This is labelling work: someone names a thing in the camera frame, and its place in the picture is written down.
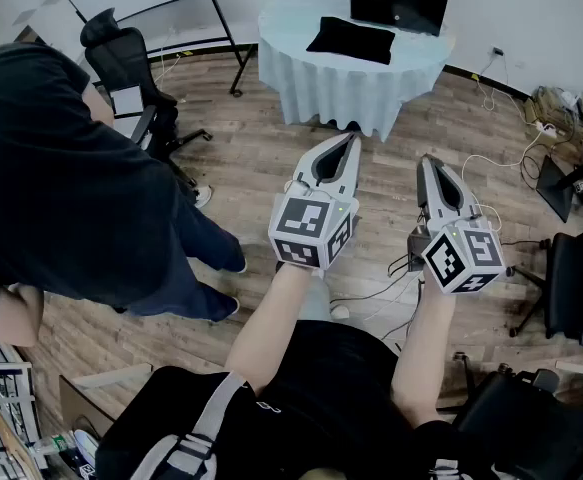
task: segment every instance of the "black pillow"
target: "black pillow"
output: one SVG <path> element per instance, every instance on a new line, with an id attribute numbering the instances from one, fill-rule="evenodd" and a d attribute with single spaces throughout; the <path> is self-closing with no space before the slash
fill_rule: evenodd
<path id="1" fill-rule="evenodd" d="M 329 52 L 370 60 L 391 62 L 391 43 L 395 34 L 388 30 L 361 27 L 332 16 L 320 19 L 320 32 L 307 48 L 308 52 Z"/>

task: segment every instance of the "office chair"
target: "office chair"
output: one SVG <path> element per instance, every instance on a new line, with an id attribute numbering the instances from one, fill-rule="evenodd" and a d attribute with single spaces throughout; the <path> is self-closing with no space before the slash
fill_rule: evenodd
<path id="1" fill-rule="evenodd" d="M 509 334 L 511 337 L 520 334 L 531 316 L 544 309 L 547 338 L 562 332 L 583 345 L 583 241 L 558 233 L 550 246 L 548 243 L 548 240 L 541 242 L 541 248 L 547 249 L 546 280 L 518 266 L 507 269 L 507 276 L 517 272 L 542 290 L 540 299 Z"/>
<path id="2" fill-rule="evenodd" d="M 212 135 L 200 129 L 184 137 L 177 136 L 177 100 L 156 87 L 140 31 L 132 27 L 120 29 L 113 11 L 113 8 L 102 11 L 82 28 L 80 43 L 86 49 L 85 57 L 109 94 L 140 87 L 144 105 L 155 107 L 149 128 L 153 140 L 147 152 L 168 164 L 177 176 L 195 187 L 195 180 L 186 176 L 171 161 L 170 155 L 196 137 L 211 140 Z"/>
<path id="3" fill-rule="evenodd" d="M 490 373 L 460 409 L 453 426 L 472 434 L 495 468 L 519 480 L 583 480 L 583 407 L 553 395 L 550 370 Z"/>

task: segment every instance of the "wooden floor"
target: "wooden floor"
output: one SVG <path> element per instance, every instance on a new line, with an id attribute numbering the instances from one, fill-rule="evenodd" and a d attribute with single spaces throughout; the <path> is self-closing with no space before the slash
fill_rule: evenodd
<path id="1" fill-rule="evenodd" d="M 155 66 L 157 76 L 161 67 L 159 63 Z M 180 101 L 182 133 L 204 127 L 214 135 L 211 142 L 198 139 L 182 148 L 174 160 L 200 183 L 214 188 L 204 213 L 240 239 L 249 262 L 249 271 L 243 275 L 216 273 L 192 261 L 194 269 L 201 280 L 237 295 L 246 308 L 255 308 L 274 274 L 275 259 L 267 238 L 274 194 L 283 190 L 305 151 L 338 132 L 321 125 L 317 118 L 285 125 L 277 94 L 258 81 L 257 58 L 250 61 L 243 76 L 240 87 L 244 96 L 233 98 L 227 90 L 236 67 L 229 54 L 183 59 L 167 74 L 163 90 Z M 387 265 L 405 254 L 407 235 L 419 212 L 415 168 L 421 155 L 431 153 L 458 172 L 469 154 L 486 155 L 499 163 L 520 158 L 535 134 L 525 133 L 508 98 L 496 96 L 491 113 L 482 108 L 482 100 L 474 82 L 443 73 L 432 93 L 403 106 L 386 143 L 377 136 L 363 139 L 357 193 L 362 220 L 353 241 L 327 273 L 334 296 L 365 296 L 390 283 Z M 574 161 L 577 154 L 564 150 Z M 543 155 L 542 148 L 534 150 L 538 160 Z M 498 168 L 473 159 L 465 178 L 482 203 L 497 208 L 502 218 L 502 241 L 539 240 L 558 231 L 583 231 L 581 208 L 563 224 L 523 183 L 517 168 Z M 521 263 L 544 275 L 545 257 L 536 246 L 522 244 L 504 251 L 508 264 Z M 358 323 L 381 337 L 406 322 L 416 302 L 417 283 L 409 284 L 412 276 L 408 274 L 375 299 L 348 303 Z M 398 302 L 363 320 L 405 287 Z M 456 351 L 466 352 L 474 368 L 483 374 L 497 369 L 501 362 L 514 370 L 532 371 L 552 368 L 556 359 L 583 363 L 583 348 L 578 343 L 562 336 L 545 339 L 541 316 L 519 337 L 509 337 L 509 327 L 520 322 L 537 298 L 538 290 L 516 277 L 500 279 L 478 296 L 459 299 L 441 405 L 460 403 L 465 396 L 461 370 L 451 360 Z M 218 371 L 251 314 L 246 308 L 228 321 L 211 325 L 171 315 L 144 319 L 119 316 L 90 302 L 48 297 L 40 344 L 27 353 L 34 363 L 43 431 L 60 425 L 60 373 L 74 377 L 145 361 L 156 367 L 172 364 L 196 372 Z M 385 342 L 396 350 L 394 341 L 403 338 L 404 329 L 389 335 Z M 561 379 L 559 396 L 583 403 L 583 377 L 561 374 Z M 93 394 L 115 415 L 138 387 L 137 383 L 127 384 Z"/>

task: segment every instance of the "black t-shirt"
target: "black t-shirt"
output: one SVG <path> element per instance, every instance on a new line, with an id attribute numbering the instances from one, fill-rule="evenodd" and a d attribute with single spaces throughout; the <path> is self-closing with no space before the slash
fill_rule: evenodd
<path id="1" fill-rule="evenodd" d="M 88 82 L 51 47 L 0 46 L 0 285 L 124 306 L 163 279 L 177 183 L 91 119 Z"/>
<path id="2" fill-rule="evenodd" d="M 216 478 L 295 480 L 331 468 L 348 480 L 430 480 L 455 468 L 472 480 L 497 479 L 479 443 L 448 423 L 411 429 L 391 401 L 395 363 L 364 331 L 298 322 L 271 384 L 257 398 L 247 385 L 229 403 L 213 449 Z M 155 372 L 104 437 L 98 477 L 128 479 L 160 439 L 191 432 L 226 375 Z"/>

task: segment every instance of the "white cable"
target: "white cable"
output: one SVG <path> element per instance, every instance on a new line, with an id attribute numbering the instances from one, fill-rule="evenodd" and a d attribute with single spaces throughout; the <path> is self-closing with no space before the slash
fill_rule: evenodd
<path id="1" fill-rule="evenodd" d="M 491 61 L 486 65 L 486 67 L 482 71 L 480 71 L 480 74 L 478 75 L 478 79 L 476 80 L 476 82 L 478 84 L 478 89 L 480 89 L 482 91 L 482 94 L 484 94 L 484 99 L 482 100 L 482 106 L 488 112 L 492 112 L 493 109 L 495 108 L 495 100 L 493 99 L 493 94 L 497 91 L 497 92 L 499 92 L 501 94 L 504 94 L 505 96 L 508 96 L 508 98 L 511 100 L 511 103 L 513 104 L 513 106 L 515 107 L 515 109 L 518 111 L 518 115 L 520 116 L 520 119 L 522 119 L 522 122 L 524 124 L 533 125 L 534 123 L 529 123 L 524 118 L 524 116 L 522 115 L 522 111 L 520 110 L 520 107 L 518 107 L 518 104 L 511 97 L 511 95 L 509 93 L 507 93 L 507 92 L 501 91 L 500 89 L 496 89 L 495 87 L 492 87 L 491 88 L 491 106 L 490 107 L 488 106 L 487 100 L 489 99 L 489 95 L 485 92 L 485 90 L 480 85 L 480 77 L 483 75 L 483 73 L 485 73 L 487 71 L 487 69 L 489 69 L 491 67 L 491 64 L 493 64 L 493 60 L 495 59 L 495 57 L 496 57 L 496 55 L 495 54 L 492 54 Z M 507 58 L 504 55 L 502 55 L 502 60 L 504 61 L 504 71 L 506 73 L 506 82 L 505 82 L 505 84 L 508 86 L 509 85 L 509 70 L 507 69 Z"/>
<path id="2" fill-rule="evenodd" d="M 160 78 L 162 78 L 163 76 L 165 76 L 167 73 L 169 73 L 169 71 L 171 71 L 175 65 L 180 61 L 180 59 L 183 57 L 183 55 L 178 55 L 177 60 L 173 63 L 173 66 L 170 66 L 169 69 L 167 69 L 164 73 L 162 73 L 161 75 L 158 75 L 155 79 L 155 81 L 157 82 L 158 80 L 160 80 Z"/>
<path id="3" fill-rule="evenodd" d="M 497 165 L 498 167 L 517 167 L 518 165 L 520 165 L 522 163 L 522 161 L 524 160 L 524 156 L 527 154 L 527 151 L 529 151 L 529 149 L 531 149 L 531 147 L 538 142 L 538 139 L 540 138 L 540 136 L 542 135 L 542 132 L 546 131 L 549 129 L 549 127 L 553 128 L 553 125 L 546 125 L 542 127 L 542 130 L 540 130 L 540 132 L 538 133 L 538 135 L 536 135 L 535 139 L 533 139 L 533 142 L 531 142 L 531 144 L 529 144 L 526 149 L 524 150 L 524 152 L 522 153 L 522 157 L 520 158 L 520 160 L 518 162 L 515 162 L 513 164 L 499 164 L 498 162 L 494 162 L 493 160 L 491 160 L 490 158 L 487 158 L 486 156 L 482 156 L 482 155 L 469 155 L 467 157 L 467 159 L 464 161 L 464 165 L 462 166 L 462 173 L 461 173 L 461 178 L 462 181 L 464 181 L 464 168 L 467 166 L 467 162 L 469 160 L 471 160 L 472 158 L 482 158 L 483 160 L 486 160 L 487 162 L 491 162 L 493 165 Z"/>
<path id="4" fill-rule="evenodd" d="M 462 181 L 464 181 L 464 168 L 467 166 L 467 162 L 469 160 L 471 160 L 472 158 L 482 158 L 483 160 L 486 160 L 487 162 L 491 162 L 493 165 L 497 165 L 498 167 L 517 167 L 518 165 L 520 165 L 524 161 L 524 157 L 527 154 L 527 151 L 529 151 L 529 149 L 531 149 L 533 147 L 533 145 L 538 141 L 538 139 L 540 138 L 540 136 L 542 135 L 542 133 L 544 131 L 548 130 L 549 128 L 555 129 L 555 127 L 553 125 L 551 125 L 551 124 L 544 125 L 542 127 L 542 130 L 540 130 L 540 132 L 538 133 L 538 135 L 536 135 L 535 139 L 533 139 L 533 142 L 531 142 L 525 148 L 524 152 L 522 153 L 522 157 L 520 158 L 520 160 L 518 162 L 513 163 L 513 164 L 499 164 L 498 162 L 494 162 L 493 160 L 491 160 L 490 158 L 487 158 L 486 156 L 482 156 L 482 155 L 469 155 L 467 157 L 467 159 L 464 161 L 464 164 L 462 165 L 462 172 L 460 173 L 460 178 L 462 179 Z M 495 213 L 496 217 L 498 217 L 498 222 L 500 223 L 500 225 L 498 226 L 498 229 L 494 229 L 494 231 L 496 233 L 498 233 L 502 229 L 502 219 L 500 218 L 500 214 L 498 213 L 498 211 L 493 206 L 489 206 L 488 204 L 481 204 L 480 201 L 478 201 L 478 198 L 475 196 L 475 194 L 473 192 L 471 193 L 471 195 L 473 196 L 473 198 L 475 199 L 476 204 L 480 208 L 489 208 L 490 210 L 493 210 L 493 212 Z"/>
<path id="5" fill-rule="evenodd" d="M 389 306 L 391 306 L 393 303 L 395 303 L 400 296 L 407 291 L 407 288 L 409 288 L 409 286 L 411 285 L 411 283 L 413 281 L 415 281 L 416 279 L 418 279 L 420 277 L 420 273 L 418 272 L 418 275 L 414 276 L 411 278 L 411 280 L 407 283 L 407 285 L 402 289 L 402 291 L 400 293 L 398 293 L 395 298 L 391 301 L 388 302 L 387 304 L 385 304 L 384 306 L 382 306 L 380 309 L 378 309 L 377 311 L 375 311 L 372 315 L 369 315 L 366 318 L 363 318 L 362 321 L 366 322 L 367 320 L 371 320 L 374 316 L 377 316 L 380 314 L 380 312 L 382 312 L 383 310 L 385 310 L 386 308 L 388 308 Z"/>
<path id="6" fill-rule="evenodd" d="M 162 52 L 164 51 L 164 47 L 167 45 L 169 39 L 171 39 L 171 36 L 173 35 L 174 32 L 175 29 L 173 27 L 169 28 L 169 35 L 164 40 L 164 43 L 162 43 L 162 48 L 160 48 L 160 61 L 162 62 L 162 74 L 160 75 L 160 78 L 164 76 L 164 54 Z"/>

